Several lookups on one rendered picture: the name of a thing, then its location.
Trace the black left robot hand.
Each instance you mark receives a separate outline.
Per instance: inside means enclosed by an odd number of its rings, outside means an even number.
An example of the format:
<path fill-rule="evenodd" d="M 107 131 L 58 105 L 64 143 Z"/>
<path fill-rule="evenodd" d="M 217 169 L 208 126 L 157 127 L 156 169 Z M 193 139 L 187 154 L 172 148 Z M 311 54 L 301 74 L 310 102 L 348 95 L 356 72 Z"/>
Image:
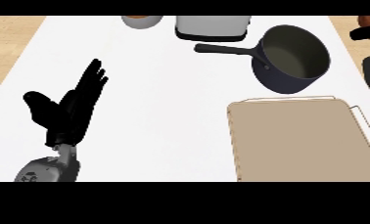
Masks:
<path fill-rule="evenodd" d="M 107 80 L 101 60 L 94 59 L 78 87 L 67 92 L 60 103 L 36 91 L 26 93 L 32 120 L 46 128 L 48 147 L 54 148 L 61 144 L 76 146 L 83 141 Z"/>

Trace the beige tray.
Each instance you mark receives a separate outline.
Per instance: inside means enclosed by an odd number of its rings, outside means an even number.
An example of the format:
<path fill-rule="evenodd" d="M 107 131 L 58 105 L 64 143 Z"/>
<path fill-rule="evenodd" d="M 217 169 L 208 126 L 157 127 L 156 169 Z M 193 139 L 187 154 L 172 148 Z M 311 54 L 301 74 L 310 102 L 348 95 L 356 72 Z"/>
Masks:
<path fill-rule="evenodd" d="M 237 180 L 370 182 L 370 121 L 337 97 L 257 99 L 227 108 Z"/>

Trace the grey round container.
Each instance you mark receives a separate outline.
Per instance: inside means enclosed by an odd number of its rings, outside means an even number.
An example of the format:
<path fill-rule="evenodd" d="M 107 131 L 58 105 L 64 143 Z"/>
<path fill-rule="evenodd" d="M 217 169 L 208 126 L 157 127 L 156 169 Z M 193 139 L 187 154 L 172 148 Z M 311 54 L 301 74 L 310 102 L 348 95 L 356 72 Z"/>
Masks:
<path fill-rule="evenodd" d="M 129 27 L 147 29 L 159 24 L 162 16 L 123 16 L 122 20 Z"/>

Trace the grey appliance with black base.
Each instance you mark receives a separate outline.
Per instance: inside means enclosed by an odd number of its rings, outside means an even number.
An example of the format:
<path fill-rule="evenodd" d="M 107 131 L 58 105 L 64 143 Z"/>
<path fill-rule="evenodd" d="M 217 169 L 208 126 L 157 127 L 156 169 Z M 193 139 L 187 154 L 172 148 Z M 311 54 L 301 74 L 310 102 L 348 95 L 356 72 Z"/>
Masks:
<path fill-rule="evenodd" d="M 181 39 L 237 42 L 246 38 L 251 16 L 178 16 L 175 33 Z"/>

